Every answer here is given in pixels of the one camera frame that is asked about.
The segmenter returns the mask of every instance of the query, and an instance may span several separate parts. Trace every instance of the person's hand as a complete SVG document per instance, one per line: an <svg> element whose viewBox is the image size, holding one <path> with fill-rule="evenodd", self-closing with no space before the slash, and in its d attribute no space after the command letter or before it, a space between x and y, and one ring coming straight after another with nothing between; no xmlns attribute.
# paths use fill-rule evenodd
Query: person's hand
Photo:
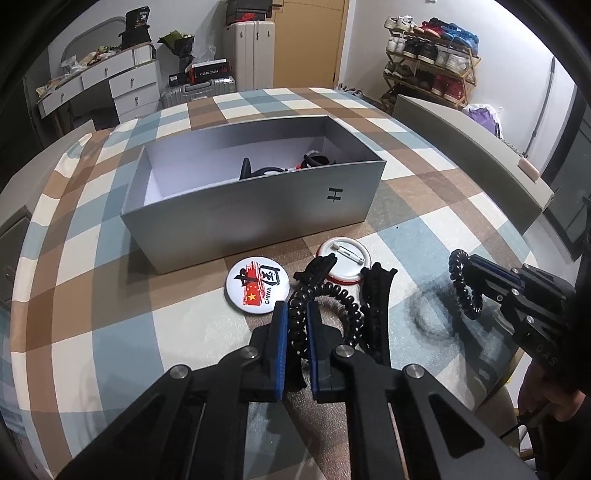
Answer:
<svg viewBox="0 0 591 480"><path fill-rule="evenodd" d="M585 395L579 390L566 393L561 386L545 379L542 367L532 362L519 390L517 398L519 414L535 411L543 399L547 399L552 404L552 412L556 420L567 421L577 413L585 400Z"/></svg>

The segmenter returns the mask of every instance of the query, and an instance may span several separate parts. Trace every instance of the checkered fabric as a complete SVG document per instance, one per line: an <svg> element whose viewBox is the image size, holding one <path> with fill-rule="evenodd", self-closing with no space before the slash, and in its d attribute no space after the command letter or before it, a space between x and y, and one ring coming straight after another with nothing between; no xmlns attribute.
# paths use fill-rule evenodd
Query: checkered fabric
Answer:
<svg viewBox="0 0 591 480"><path fill-rule="evenodd" d="M365 222L156 275L119 214L140 145L199 128L330 115L387 160ZM535 259L515 228L452 161L404 125L329 89L231 93L168 108L82 138L60 160L33 214L12 302L15 386L27 435L55 475L171 366L214 364L269 316L228 305L228 269L270 257L291 276L332 236L363 243L397 268L389 299L392 365L424 365L475 408L515 352L490 304L457 309L455 248L506 267ZM358 295L358 288L352 289ZM334 309L324 321L338 325ZM249 411L245 478L350 477L344 405L309 390Z"/></svg>
<svg viewBox="0 0 591 480"><path fill-rule="evenodd" d="M10 314L0 307L0 415L7 427L26 435L18 406L10 359Z"/></svg>

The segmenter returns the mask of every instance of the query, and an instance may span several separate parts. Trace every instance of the door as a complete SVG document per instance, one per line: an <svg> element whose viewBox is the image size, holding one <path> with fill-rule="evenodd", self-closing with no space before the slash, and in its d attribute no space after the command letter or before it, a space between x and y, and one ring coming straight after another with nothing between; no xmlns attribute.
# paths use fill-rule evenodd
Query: door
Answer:
<svg viewBox="0 0 591 480"><path fill-rule="evenodd" d="M274 87L332 88L348 0L274 0L273 4L282 4L273 9Z"/></svg>

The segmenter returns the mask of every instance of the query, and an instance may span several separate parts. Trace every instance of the gray chair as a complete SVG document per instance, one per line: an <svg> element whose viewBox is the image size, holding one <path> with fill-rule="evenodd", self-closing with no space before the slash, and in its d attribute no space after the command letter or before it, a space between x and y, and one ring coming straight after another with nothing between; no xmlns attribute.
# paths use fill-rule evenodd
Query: gray chair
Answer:
<svg viewBox="0 0 591 480"><path fill-rule="evenodd" d="M517 166L521 158L517 153L458 110L398 95L394 118L447 155L521 234L554 196L544 180L532 181Z"/></svg>

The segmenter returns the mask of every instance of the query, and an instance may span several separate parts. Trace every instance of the chinese character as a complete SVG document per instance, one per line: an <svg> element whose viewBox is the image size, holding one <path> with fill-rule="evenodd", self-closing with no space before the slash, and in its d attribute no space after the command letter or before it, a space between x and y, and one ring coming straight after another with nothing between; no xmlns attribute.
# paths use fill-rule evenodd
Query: chinese character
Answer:
<svg viewBox="0 0 591 480"><path fill-rule="evenodd" d="M279 285L279 268L261 265L259 267L259 273L261 275L261 280L267 285Z"/></svg>

